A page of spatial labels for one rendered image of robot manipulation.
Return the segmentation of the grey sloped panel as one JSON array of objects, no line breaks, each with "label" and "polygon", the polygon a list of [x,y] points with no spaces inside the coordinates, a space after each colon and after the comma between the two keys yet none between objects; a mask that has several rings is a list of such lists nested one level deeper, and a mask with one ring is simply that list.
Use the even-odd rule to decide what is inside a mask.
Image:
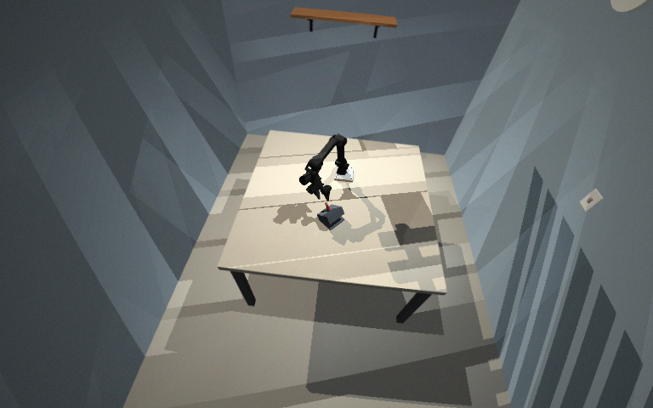
[{"label": "grey sloped panel", "polygon": [[327,211],[327,208],[322,210],[317,214],[318,219],[329,229],[332,230],[337,225],[344,221],[342,217],[344,215],[344,210],[341,206],[331,204],[329,206],[330,211]]}]

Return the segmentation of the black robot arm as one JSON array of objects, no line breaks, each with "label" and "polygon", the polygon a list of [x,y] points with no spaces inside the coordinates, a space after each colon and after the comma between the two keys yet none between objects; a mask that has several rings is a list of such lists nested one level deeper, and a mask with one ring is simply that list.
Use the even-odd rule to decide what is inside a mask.
[{"label": "black robot arm", "polygon": [[[320,151],[320,153],[316,156],[313,156],[309,162],[307,163],[306,167],[304,170],[306,170],[306,173],[303,174],[301,177],[299,177],[299,182],[301,185],[306,185],[313,179],[317,179],[320,177],[319,171],[321,170],[321,167],[323,165],[323,161],[325,158],[328,156],[328,154],[332,151],[332,149],[337,146],[337,153],[338,153],[338,158],[335,161],[335,165],[338,166],[338,170],[336,173],[345,175],[346,170],[349,167],[349,164],[347,163],[347,160],[344,158],[344,146],[347,144],[347,138],[342,136],[341,134],[334,134],[329,141],[326,143],[326,145],[323,147],[323,149]],[[311,168],[309,168],[311,167]],[[311,183],[308,188],[306,189],[311,195],[313,195],[316,191],[316,189],[319,189],[318,185],[314,182],[313,184]]]}]

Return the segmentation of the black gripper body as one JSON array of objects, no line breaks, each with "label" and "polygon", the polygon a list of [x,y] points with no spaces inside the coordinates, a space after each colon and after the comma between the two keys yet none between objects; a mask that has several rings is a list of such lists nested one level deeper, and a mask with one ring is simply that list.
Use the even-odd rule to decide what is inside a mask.
[{"label": "black gripper body", "polygon": [[[325,194],[325,193],[327,193],[329,190],[332,189],[332,186],[331,186],[331,185],[325,185],[325,186],[323,186],[324,184],[321,182],[321,179],[322,179],[322,178],[319,177],[319,178],[313,179],[313,180],[310,181],[310,182],[311,182],[312,184],[315,182],[315,183],[318,185],[319,190],[321,190],[321,193]],[[322,186],[323,186],[323,187],[322,187]]]}]

